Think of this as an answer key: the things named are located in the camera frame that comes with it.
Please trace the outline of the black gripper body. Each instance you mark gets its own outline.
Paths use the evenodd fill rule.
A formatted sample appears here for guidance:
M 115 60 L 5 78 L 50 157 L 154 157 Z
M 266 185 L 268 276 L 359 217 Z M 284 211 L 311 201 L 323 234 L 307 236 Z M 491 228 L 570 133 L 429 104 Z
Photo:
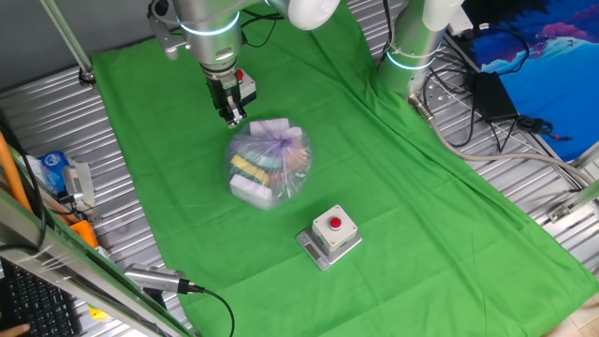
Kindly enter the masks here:
M 212 102 L 219 111 L 238 108 L 241 103 L 241 91 L 236 75 L 207 78 Z

